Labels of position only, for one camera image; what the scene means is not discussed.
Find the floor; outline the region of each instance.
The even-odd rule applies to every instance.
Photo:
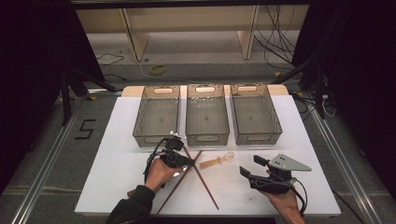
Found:
[[[268,39],[271,32],[256,32],[255,36],[266,45],[263,38]],[[286,37],[292,51],[298,31],[287,31]],[[154,83],[273,81],[279,73],[282,76],[292,68],[278,56],[268,54],[257,39],[250,59],[242,59],[236,32],[150,34],[140,63],[134,62],[126,35],[88,35],[88,38],[106,82],[118,88]],[[280,46],[279,41],[279,38],[271,40],[276,46]],[[292,53],[285,55],[282,50],[273,49],[280,56],[291,58]],[[153,64],[163,64],[166,72],[151,74],[149,67]],[[284,85],[289,91],[298,92],[300,77],[293,77]],[[119,95],[103,91],[90,82],[86,86],[91,90],[90,97],[72,97],[71,104],[77,112],[68,130],[61,126],[61,99],[54,103],[47,122],[38,132],[33,151],[26,155],[0,197],[0,223],[10,223],[14,217],[23,217],[26,223],[105,223],[106,217],[84,217],[74,213],[74,207]],[[302,96],[311,97],[313,93],[305,91]],[[325,120],[318,119],[310,104],[298,99],[295,104],[342,211],[338,217],[306,217],[306,222],[360,223],[361,218],[364,223],[394,223],[395,202],[370,163],[360,154],[359,145],[342,116],[338,113],[333,116],[333,108],[329,106]],[[79,140],[87,136],[80,131],[83,122],[84,128],[94,131],[89,139]],[[52,156],[53,163],[46,160],[48,155]],[[39,180],[42,185],[36,198],[23,207],[30,189]],[[21,211],[27,211],[25,216],[18,213]],[[284,221],[276,217],[276,223]]]

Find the gray carpet floor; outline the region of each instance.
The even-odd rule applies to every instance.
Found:
[[[148,52],[151,53],[150,55],[156,53],[150,46],[148,46]],[[103,73],[106,74],[106,82],[117,88],[131,85],[184,85],[192,82],[223,84],[271,82],[276,78],[276,71],[285,74],[290,68],[286,64],[276,64],[276,66],[285,68],[278,69],[267,63],[166,63],[165,73],[156,76],[149,72],[149,67],[153,62],[156,62],[154,58],[151,58],[150,62],[142,62],[142,70],[137,64],[102,65],[101,68]],[[299,90],[298,80],[300,77],[296,76],[285,83],[289,91]],[[86,86],[91,90],[101,89],[91,82],[86,82]],[[74,213],[74,208],[91,170],[94,157],[118,97],[114,94],[96,93],[93,93],[92,96],[96,98],[94,100],[87,98],[78,111],[76,121],[67,135],[61,153],[49,174],[45,187],[40,192],[27,223],[105,223],[106,217],[84,217]],[[331,188],[363,218],[346,180],[337,167],[318,125],[314,121],[312,113],[315,112],[305,111],[305,105],[300,101],[295,101],[295,104],[302,112],[301,118],[304,120],[304,126]],[[76,139],[77,137],[87,136],[87,133],[79,131],[82,122],[86,119],[94,119],[94,121],[86,122],[84,126],[93,129],[91,138]],[[38,136],[34,142],[34,149],[26,154],[7,189],[0,196],[0,223],[11,223],[24,194],[35,180],[41,164],[43,164],[52,144],[55,142],[61,130],[62,122],[62,102],[58,100],[54,103],[54,107],[42,129],[37,130]],[[366,193],[373,201],[383,223],[394,223],[394,220],[396,220],[395,202],[382,185],[370,163],[359,153],[359,145],[346,126],[342,115],[336,114],[333,118],[327,116],[326,122]],[[335,199],[342,211],[340,216],[305,217],[306,222],[323,224],[359,223],[345,203],[338,197],[335,197]],[[285,222],[282,218],[276,217],[276,223]]]

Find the white table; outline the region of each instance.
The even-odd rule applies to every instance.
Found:
[[[312,168],[311,172],[292,172],[292,176],[297,177],[307,190],[306,215],[330,217],[341,214],[291,96],[273,95],[272,99],[283,129],[276,145],[237,146],[234,143],[231,108],[227,98],[231,131],[228,146],[188,147],[193,158],[198,150],[204,151],[197,164],[215,159],[227,151],[233,151],[235,154],[231,162],[224,162],[200,171],[219,210],[210,199],[198,174],[191,169],[161,211],[161,215],[277,216],[277,211],[269,201],[257,190],[251,189],[248,180],[239,174],[239,166],[247,168],[254,175],[266,176],[267,168],[254,163],[253,155],[271,160],[279,153]],[[79,198],[75,210],[77,213],[87,216],[108,215],[120,199],[127,198],[127,191],[134,189],[136,185],[144,184],[143,171],[153,147],[141,148],[133,137],[139,103],[140,97],[120,97],[117,100]],[[182,92],[179,128],[179,133],[182,135],[186,118],[185,107],[186,95]],[[157,193],[153,202],[153,214],[157,213],[180,177],[181,175],[174,177]],[[304,197],[303,188],[298,183],[295,187]]]

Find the human hand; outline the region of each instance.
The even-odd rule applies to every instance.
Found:
[[[162,184],[172,179],[175,173],[181,173],[182,171],[181,167],[171,168],[163,163],[163,160],[156,158],[152,161],[145,186],[157,192]]]
[[[300,211],[298,209],[298,204],[297,204],[297,198],[293,190],[289,189],[287,193],[278,194],[278,195],[263,191],[260,191],[260,193],[267,196],[267,198],[270,200],[270,203],[274,206],[276,211],[283,218],[285,218],[285,220],[289,224],[305,223],[300,215]]]

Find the wooden skewer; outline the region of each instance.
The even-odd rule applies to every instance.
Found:
[[[187,156],[191,159],[190,153],[189,153],[189,151],[186,149],[186,147],[183,146],[183,149],[184,149],[184,151],[186,152]],[[198,170],[197,166],[196,166],[195,164],[194,164],[193,166],[194,166],[194,169],[195,169],[195,171],[197,172],[199,178],[201,179],[202,183],[204,184],[207,193],[209,194],[209,196],[210,196],[210,198],[212,199],[213,203],[215,204],[216,208],[219,210],[218,204],[216,203],[215,198],[213,198],[213,195],[210,193],[210,190],[209,190],[209,188],[207,187],[207,185],[206,185],[204,179],[202,178],[201,173],[199,173],[199,170]]]
[[[201,155],[202,151],[199,151],[198,154],[195,156],[195,160],[197,160],[199,158],[199,156]],[[168,200],[171,198],[172,194],[175,192],[175,190],[177,189],[177,187],[180,185],[181,181],[184,179],[184,177],[186,176],[186,174],[189,172],[189,170],[191,169],[191,167],[187,168],[187,170],[184,172],[183,176],[178,180],[177,184],[174,186],[174,188],[172,189],[172,191],[169,193],[168,197],[166,198],[166,200],[163,202],[163,205],[160,207],[160,209],[157,212],[157,215],[160,214],[161,210],[163,210],[163,207],[165,206],[165,204],[168,202]]]

